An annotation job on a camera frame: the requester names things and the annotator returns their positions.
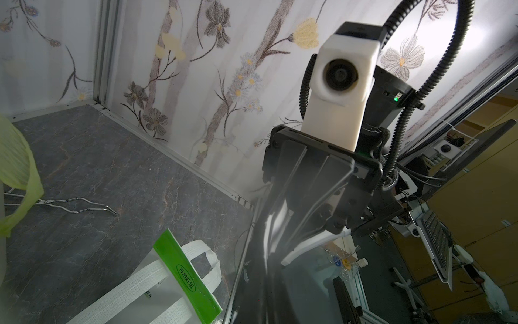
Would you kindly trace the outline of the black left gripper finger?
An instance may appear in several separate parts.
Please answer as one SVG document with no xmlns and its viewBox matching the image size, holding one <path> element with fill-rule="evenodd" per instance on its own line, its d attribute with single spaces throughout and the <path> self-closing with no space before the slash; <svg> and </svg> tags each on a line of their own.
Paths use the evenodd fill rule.
<svg viewBox="0 0 518 324">
<path fill-rule="evenodd" d="M 287 204 L 255 210 L 230 300 L 231 323 L 291 323 L 291 302 L 275 240 L 287 217 Z"/>
</svg>

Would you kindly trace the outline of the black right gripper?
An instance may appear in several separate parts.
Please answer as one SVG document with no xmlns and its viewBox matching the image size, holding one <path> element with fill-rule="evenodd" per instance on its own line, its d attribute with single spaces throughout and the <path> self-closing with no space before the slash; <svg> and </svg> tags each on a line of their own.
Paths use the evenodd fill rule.
<svg viewBox="0 0 518 324">
<path fill-rule="evenodd" d="M 337 191 L 337 223 L 355 230 L 373 218 L 366 215 L 382 175 L 379 161 L 348 151 L 287 126 L 272 129 L 263 162 L 263 180 L 285 197 L 294 214 L 289 234 L 325 227 L 316 215 Z"/>
</svg>

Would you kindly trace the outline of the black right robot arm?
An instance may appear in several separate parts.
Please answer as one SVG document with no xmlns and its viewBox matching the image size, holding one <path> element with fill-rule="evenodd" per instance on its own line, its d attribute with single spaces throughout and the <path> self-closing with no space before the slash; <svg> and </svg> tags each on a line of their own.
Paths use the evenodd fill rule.
<svg viewBox="0 0 518 324">
<path fill-rule="evenodd" d="M 416 1 L 402 1 L 382 26 L 346 22 L 314 54 L 299 94 L 302 126 L 273 128 L 258 210 L 263 234 L 307 238 L 369 232 L 403 212 L 393 196 L 396 163 L 410 117 L 424 108 L 460 52 L 474 2 L 458 1 L 451 40 L 419 89 L 376 65 Z"/>
</svg>

